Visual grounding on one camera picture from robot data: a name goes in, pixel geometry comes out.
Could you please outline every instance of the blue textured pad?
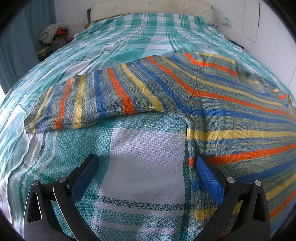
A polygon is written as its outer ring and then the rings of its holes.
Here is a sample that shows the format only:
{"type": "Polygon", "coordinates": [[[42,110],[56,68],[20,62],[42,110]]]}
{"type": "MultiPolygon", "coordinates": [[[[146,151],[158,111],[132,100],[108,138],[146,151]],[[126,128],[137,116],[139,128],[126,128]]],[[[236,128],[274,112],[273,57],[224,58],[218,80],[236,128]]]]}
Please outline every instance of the blue textured pad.
{"type": "Polygon", "coordinates": [[[212,200],[221,205],[224,200],[224,188],[200,156],[196,158],[195,168],[212,200]]]}
{"type": "Polygon", "coordinates": [[[71,186],[70,200],[73,204],[82,199],[98,167],[99,159],[94,155],[71,186]]]}

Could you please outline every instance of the metal screw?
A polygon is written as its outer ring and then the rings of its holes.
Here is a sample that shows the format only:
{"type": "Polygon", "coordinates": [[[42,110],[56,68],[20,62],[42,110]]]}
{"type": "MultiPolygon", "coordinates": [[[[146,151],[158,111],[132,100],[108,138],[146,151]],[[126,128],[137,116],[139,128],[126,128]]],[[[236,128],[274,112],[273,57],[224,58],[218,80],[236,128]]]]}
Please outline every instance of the metal screw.
{"type": "Polygon", "coordinates": [[[38,180],[35,180],[35,181],[32,182],[32,186],[37,186],[38,183],[39,183],[39,181],[38,180]]]}
{"type": "Polygon", "coordinates": [[[255,181],[255,184],[256,184],[257,186],[261,186],[261,182],[260,182],[259,180],[256,180],[256,181],[255,181]]]}
{"type": "Polygon", "coordinates": [[[234,178],[233,178],[233,177],[228,177],[228,178],[227,178],[227,182],[229,182],[229,183],[234,183],[234,178]]]}
{"type": "Polygon", "coordinates": [[[67,181],[67,178],[66,177],[61,177],[59,179],[59,183],[64,183],[65,181],[67,181]]]}

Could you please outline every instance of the headboard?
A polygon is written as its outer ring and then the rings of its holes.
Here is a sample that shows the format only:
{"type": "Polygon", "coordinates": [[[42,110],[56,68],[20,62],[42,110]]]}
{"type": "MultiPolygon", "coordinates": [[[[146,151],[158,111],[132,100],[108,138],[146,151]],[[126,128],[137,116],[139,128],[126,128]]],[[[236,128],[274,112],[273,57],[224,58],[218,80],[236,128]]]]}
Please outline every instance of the headboard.
{"type": "Polygon", "coordinates": [[[213,23],[213,7],[200,0],[104,0],[87,10],[88,22],[134,12],[165,12],[202,16],[213,23]]]}

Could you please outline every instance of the green plaid bedspread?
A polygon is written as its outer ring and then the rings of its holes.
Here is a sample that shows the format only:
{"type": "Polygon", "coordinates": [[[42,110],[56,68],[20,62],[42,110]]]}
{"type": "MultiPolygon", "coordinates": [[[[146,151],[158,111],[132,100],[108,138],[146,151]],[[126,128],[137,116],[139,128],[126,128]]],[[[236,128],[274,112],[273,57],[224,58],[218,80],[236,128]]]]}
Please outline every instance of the green plaid bedspread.
{"type": "MultiPolygon", "coordinates": [[[[191,240],[201,230],[210,216],[201,212],[198,223],[195,222],[194,195],[187,168],[187,125],[181,119],[149,112],[113,117],[86,129],[26,134],[23,128],[23,120],[40,94],[74,74],[87,74],[151,55],[196,51],[237,60],[245,69],[264,76],[268,83],[287,92],[267,68],[228,42],[202,18],[161,13],[128,14],[93,23],[17,82],[0,110],[0,207],[21,234],[32,181],[52,182],[68,175],[89,153],[100,156],[102,164],[77,208],[102,240],[118,237],[118,240],[191,240]],[[163,146],[163,140],[169,144],[163,146]],[[146,164],[142,166],[145,169],[139,168],[139,160],[162,161],[141,162],[146,164]],[[169,173],[161,172],[167,168],[169,173]],[[107,181],[110,185],[123,182],[116,175],[108,175],[104,181],[110,171],[115,174],[124,171],[125,178],[140,173],[143,178],[135,182],[146,192],[143,194],[137,185],[132,189],[123,187],[120,194],[106,192],[110,190],[107,181]],[[163,185],[154,200],[148,198],[155,186],[147,184],[151,177],[163,185]],[[131,196],[136,196],[137,201],[131,200],[131,196]]],[[[286,187],[295,182],[293,172],[285,175],[291,178],[287,182],[282,180],[277,190],[283,194],[282,201],[288,198],[286,187]]],[[[215,206],[207,200],[207,197],[201,200],[203,209],[214,210],[215,206]]],[[[289,213],[292,203],[288,202],[274,217],[273,232],[289,213]]],[[[62,217],[58,218],[69,234],[62,217]]]]}

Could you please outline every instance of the curtain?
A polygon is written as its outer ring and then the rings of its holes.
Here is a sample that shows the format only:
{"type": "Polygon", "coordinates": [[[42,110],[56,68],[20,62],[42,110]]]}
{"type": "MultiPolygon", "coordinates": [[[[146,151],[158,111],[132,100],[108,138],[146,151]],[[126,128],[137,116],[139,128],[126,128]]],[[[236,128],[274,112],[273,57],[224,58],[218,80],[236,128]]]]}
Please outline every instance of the curtain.
{"type": "Polygon", "coordinates": [[[0,35],[0,85],[5,94],[39,63],[39,33],[56,22],[54,0],[30,0],[0,35]]]}

